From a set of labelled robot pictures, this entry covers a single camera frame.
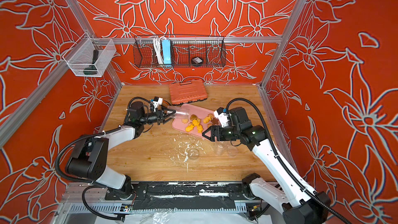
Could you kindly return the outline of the clear cookie jar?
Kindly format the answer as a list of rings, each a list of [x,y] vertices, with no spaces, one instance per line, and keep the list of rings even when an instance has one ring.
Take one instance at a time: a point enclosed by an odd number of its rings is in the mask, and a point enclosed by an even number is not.
[[[190,110],[185,107],[179,107],[179,106],[168,106],[168,111],[172,112],[175,111],[173,114],[173,118],[176,119],[189,119],[190,117]]]
[[[225,142],[216,141],[214,144],[214,152],[216,155],[221,156],[226,152]]]

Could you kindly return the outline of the clear cookie jar front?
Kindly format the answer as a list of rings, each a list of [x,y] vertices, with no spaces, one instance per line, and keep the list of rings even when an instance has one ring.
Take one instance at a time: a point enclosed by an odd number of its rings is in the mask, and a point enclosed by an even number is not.
[[[189,119],[190,117],[190,110],[185,107],[179,107],[179,106],[168,106],[168,111],[172,112],[175,111],[173,114],[173,118],[176,119]]]

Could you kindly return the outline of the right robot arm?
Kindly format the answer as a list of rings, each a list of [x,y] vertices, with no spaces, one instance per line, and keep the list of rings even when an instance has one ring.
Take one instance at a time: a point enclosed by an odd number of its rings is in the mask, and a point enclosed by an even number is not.
[[[271,186],[261,176],[245,178],[249,191],[281,213],[287,224],[324,224],[329,214],[344,224],[349,220],[331,208],[331,199],[317,192],[296,172],[271,139],[266,124],[253,126],[244,108],[219,108],[214,117],[220,122],[212,125],[202,136],[212,142],[240,141],[267,167],[280,185]]]

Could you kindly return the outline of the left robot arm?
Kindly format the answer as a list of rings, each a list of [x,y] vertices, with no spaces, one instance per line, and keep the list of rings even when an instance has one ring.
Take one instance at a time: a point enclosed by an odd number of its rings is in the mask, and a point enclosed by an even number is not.
[[[146,125],[169,122],[176,111],[162,103],[158,97],[151,101],[142,97],[131,99],[122,125],[98,134],[83,135],[59,151],[55,160],[57,174],[70,181],[129,193],[132,190],[130,178],[107,165],[108,152],[140,137]]]

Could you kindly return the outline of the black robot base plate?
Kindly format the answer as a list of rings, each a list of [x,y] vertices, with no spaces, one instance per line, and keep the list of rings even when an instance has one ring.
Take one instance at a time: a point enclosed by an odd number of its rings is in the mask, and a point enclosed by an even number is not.
[[[141,181],[133,182],[127,199],[108,189],[106,201],[130,204],[131,211],[209,211],[245,213],[267,203],[244,193],[240,181]]]

